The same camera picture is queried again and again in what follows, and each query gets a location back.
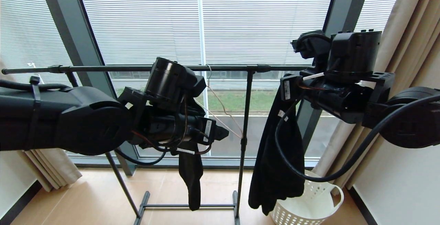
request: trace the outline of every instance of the beige curtain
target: beige curtain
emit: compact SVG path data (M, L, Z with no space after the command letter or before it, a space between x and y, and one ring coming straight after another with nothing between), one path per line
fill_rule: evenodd
M0 69L5 68L0 60ZM0 73L0 79L14 81L13 76ZM82 175L64 150L59 148L17 151L46 191L73 184Z
M439 54L439 19L440 0L396 0L382 35L375 65L375 71L396 73L390 97L416 86L415 80L426 75L426 66ZM360 125L339 122L313 172L325 176L338 171L369 131ZM383 142L384 139L377 136L351 170L336 179L334 184L344 187L349 181L347 187L350 188Z

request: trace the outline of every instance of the wall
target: wall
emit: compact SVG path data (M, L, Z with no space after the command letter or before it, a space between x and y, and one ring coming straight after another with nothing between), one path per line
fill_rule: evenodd
M0 218L36 181L15 151L0 152Z
M414 86L440 89L440 39ZM354 187L379 225L439 224L440 145L404 149L385 142Z

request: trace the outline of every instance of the sticker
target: sticker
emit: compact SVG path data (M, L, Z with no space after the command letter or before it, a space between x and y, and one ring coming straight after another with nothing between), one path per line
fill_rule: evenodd
M290 100L290 83L289 81L284 81L284 98Z
M278 116L283 117L283 116L284 116L284 112L280 110L280 111L278 112ZM286 117L284 118L284 121L287 122L288 119L289 119L289 117L286 116Z
M211 125L212 125L212 120L207 120L206 121L206 127L205 127L205 134L208 137L211 137ZM206 138L206 136L203 136L203 141L204 142L209 142L209 138Z

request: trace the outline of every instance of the laundry basket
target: laundry basket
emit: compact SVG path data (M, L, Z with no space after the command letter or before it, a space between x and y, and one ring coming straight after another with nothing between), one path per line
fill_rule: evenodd
M305 171L311 177L318 175ZM330 192L337 188L341 193L341 201L334 206ZM271 217L278 225L319 225L334 214L344 201L341 188L328 182L317 183L305 181L304 193L301 197L278 200Z

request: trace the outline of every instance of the baseboard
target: baseboard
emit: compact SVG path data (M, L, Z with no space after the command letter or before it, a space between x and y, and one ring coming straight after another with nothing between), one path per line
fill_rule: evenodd
M358 207L359 211L365 218L366 223L368 225L377 225L376 220L374 220L373 215L370 213L365 203L362 201L362 198L360 198L359 194L357 193L357 191L353 187L348 191L350 196L353 198L353 201L355 202L356 206Z
M10 225L41 188L41 184L38 181L35 181L19 200L15 202L11 209L9 209L9 211L0 219L0 225Z

